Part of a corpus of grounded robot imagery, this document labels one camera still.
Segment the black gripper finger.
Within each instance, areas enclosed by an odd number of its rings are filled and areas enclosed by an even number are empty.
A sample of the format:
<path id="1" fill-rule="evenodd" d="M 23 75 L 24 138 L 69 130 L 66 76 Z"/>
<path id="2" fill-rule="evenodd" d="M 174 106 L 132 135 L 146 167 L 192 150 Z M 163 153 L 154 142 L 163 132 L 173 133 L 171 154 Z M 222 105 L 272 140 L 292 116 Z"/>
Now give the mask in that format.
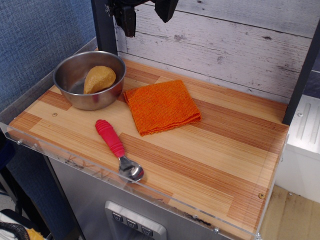
<path id="1" fill-rule="evenodd" d="M 167 23 L 173 17 L 178 2 L 178 0 L 155 1 L 155 12 L 164 23 Z"/>
<path id="2" fill-rule="evenodd" d="M 135 37 L 136 12 L 133 6 L 118 6 L 115 9 L 114 17 L 117 25 L 122 28 L 126 37 Z"/>

